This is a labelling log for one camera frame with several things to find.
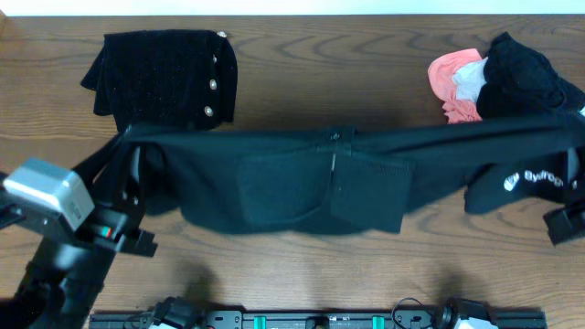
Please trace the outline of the black velvet buttoned garment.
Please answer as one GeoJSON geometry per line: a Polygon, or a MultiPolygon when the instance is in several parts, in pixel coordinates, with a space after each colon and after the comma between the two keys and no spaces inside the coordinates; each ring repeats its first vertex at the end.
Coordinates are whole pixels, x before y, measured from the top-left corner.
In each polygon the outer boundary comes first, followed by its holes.
{"type": "Polygon", "coordinates": [[[223,31],[114,33],[80,84],[120,131],[138,122],[206,131],[234,120],[238,64],[223,31]]]}

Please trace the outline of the coral pink garment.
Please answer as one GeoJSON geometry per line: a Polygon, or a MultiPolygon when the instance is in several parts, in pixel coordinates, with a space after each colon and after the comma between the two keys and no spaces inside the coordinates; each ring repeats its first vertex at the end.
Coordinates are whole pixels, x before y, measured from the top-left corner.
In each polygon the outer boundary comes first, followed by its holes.
{"type": "Polygon", "coordinates": [[[481,56],[477,49],[468,48],[436,58],[428,68],[431,89],[435,96],[443,102],[442,108],[449,124],[482,120],[474,102],[457,99],[457,85],[452,81],[457,70],[480,59],[481,56]]]}

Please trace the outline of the white garment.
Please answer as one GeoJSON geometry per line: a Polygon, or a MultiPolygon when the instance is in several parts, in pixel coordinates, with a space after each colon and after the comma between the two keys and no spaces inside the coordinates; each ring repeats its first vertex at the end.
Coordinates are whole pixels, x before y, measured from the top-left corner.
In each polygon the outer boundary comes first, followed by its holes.
{"type": "Polygon", "coordinates": [[[486,84],[484,67],[488,58],[470,62],[452,76],[456,86],[456,99],[477,103],[482,87],[486,84]]]}

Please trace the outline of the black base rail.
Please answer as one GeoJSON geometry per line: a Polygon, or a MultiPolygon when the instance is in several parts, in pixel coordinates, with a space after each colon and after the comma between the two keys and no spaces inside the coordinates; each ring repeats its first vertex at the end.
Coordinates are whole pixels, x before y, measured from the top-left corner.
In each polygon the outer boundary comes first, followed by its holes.
{"type": "Polygon", "coordinates": [[[547,329],[545,313],[530,308],[495,308],[450,298],[441,306],[404,298],[390,310],[374,311],[203,311],[169,297],[150,311],[95,313],[90,329],[547,329]]]}

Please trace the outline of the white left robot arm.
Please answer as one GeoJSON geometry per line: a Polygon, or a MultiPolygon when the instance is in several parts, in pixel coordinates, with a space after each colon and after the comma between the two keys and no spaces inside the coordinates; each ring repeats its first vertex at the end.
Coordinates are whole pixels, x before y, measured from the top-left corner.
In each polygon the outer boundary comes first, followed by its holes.
{"type": "Polygon", "coordinates": [[[4,328],[81,328],[119,253],[151,257],[140,228],[143,191],[132,176],[84,182],[20,168],[1,180],[1,226],[42,238],[13,297],[1,301],[4,328]]]}

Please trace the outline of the black crumpled garment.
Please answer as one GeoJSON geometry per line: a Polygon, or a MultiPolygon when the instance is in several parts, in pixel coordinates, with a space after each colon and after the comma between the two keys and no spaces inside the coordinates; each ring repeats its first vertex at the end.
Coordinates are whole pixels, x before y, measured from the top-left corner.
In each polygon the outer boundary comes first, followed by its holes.
{"type": "Polygon", "coordinates": [[[584,92],[564,80],[540,52],[508,33],[496,37],[484,65],[476,108],[484,119],[554,112],[584,113],[584,92]]]}

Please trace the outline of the black polo shirt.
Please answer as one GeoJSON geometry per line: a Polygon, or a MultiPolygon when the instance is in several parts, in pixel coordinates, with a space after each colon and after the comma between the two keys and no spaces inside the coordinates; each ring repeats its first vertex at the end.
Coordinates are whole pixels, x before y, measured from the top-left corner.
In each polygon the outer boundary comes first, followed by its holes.
{"type": "Polygon", "coordinates": [[[406,213],[456,191],[484,214],[527,197],[584,192],[580,113],[390,132],[198,132],[136,124],[78,165],[95,196],[118,192],[140,155],[138,199],[228,234],[400,230],[406,213]]]}

